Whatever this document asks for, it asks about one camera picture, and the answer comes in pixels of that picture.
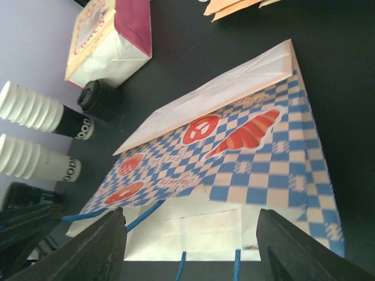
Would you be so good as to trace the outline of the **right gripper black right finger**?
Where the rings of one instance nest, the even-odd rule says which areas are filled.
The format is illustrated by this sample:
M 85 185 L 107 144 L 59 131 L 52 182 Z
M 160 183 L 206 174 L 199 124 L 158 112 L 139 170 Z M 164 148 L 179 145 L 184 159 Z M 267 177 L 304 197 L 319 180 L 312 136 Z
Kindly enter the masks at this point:
M 256 236 L 266 280 L 374 280 L 274 210 L 261 209 Z

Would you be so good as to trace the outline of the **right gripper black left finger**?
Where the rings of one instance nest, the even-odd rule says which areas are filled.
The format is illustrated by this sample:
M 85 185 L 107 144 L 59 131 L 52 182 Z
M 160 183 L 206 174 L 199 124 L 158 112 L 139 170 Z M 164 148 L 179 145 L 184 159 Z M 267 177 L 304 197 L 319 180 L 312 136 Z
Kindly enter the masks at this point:
M 125 217 L 118 207 L 7 280 L 119 280 L 126 242 Z

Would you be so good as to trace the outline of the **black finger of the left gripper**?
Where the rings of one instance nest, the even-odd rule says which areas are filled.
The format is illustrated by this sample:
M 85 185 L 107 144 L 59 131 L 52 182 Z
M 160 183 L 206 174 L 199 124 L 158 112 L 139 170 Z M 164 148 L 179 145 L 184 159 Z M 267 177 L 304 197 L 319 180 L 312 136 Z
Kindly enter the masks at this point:
M 41 240 L 62 221 L 63 197 L 55 191 L 13 182 L 1 207 L 1 278 L 26 268 Z

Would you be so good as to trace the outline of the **blue checkered paper bag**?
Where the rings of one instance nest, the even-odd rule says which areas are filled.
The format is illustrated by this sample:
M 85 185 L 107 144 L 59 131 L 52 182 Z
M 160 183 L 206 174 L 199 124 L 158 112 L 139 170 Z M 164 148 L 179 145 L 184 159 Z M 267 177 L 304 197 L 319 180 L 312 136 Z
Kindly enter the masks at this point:
M 122 208 L 125 261 L 257 261 L 262 209 L 339 256 L 338 208 L 291 40 L 152 113 L 67 232 Z

